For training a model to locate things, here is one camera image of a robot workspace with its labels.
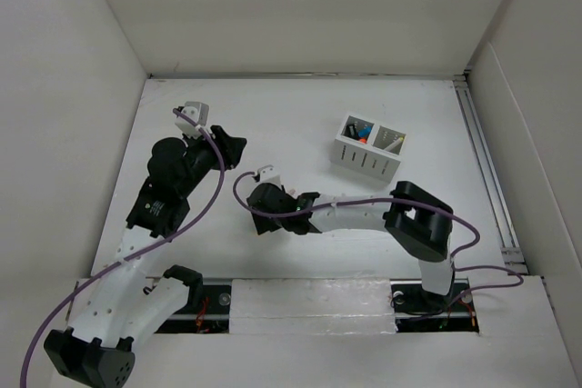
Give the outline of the blue-capped black highlighter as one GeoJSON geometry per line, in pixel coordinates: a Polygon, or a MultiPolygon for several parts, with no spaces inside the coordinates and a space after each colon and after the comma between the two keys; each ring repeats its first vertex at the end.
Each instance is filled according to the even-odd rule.
{"type": "Polygon", "coordinates": [[[360,131],[359,133],[363,136],[369,135],[370,132],[372,131],[373,126],[372,125],[365,125],[360,131]]]}

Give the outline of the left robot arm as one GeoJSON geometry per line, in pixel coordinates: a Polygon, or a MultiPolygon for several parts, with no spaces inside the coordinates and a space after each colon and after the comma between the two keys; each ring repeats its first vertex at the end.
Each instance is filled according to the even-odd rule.
{"type": "Polygon", "coordinates": [[[45,352],[61,375],[87,387],[121,387],[135,365],[136,348],[173,313],[200,306],[201,273],[174,264],[144,293],[147,274],[186,219],[188,196],[210,171],[235,168],[246,143],[214,125],[209,136],[167,137],[154,144],[113,271],[99,278],[74,321],[45,339],[45,352]]]}

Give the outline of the yellow-capped black highlighter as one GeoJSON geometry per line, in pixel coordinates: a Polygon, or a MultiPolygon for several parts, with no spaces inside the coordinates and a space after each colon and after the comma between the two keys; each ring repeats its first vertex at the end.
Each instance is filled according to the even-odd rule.
{"type": "Polygon", "coordinates": [[[355,124],[347,124],[345,126],[343,135],[356,141],[359,140],[359,134],[355,124]]]}

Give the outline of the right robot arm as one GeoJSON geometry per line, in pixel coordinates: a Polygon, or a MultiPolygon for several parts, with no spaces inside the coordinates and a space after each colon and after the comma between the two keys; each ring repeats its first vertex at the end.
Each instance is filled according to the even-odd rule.
{"type": "Polygon", "coordinates": [[[284,229],[290,233],[323,234],[336,230],[371,230],[390,234],[412,257],[421,273],[420,298],[433,310],[453,299],[455,274],[449,254],[453,224],[442,210],[453,209],[419,186],[401,181],[390,193],[391,202],[360,204],[357,196],[318,192],[293,197],[284,188],[261,183],[247,197],[259,234],[284,229]]]}

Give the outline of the white marker pale yellow cap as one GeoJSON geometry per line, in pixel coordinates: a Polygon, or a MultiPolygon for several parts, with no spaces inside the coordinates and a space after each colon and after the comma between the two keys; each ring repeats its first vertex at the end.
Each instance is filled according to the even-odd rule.
{"type": "Polygon", "coordinates": [[[398,137],[394,142],[392,142],[391,144],[389,144],[385,148],[385,151],[386,152],[392,152],[395,148],[397,148],[399,145],[401,145],[404,142],[404,139],[405,139],[404,136],[398,137]]]}

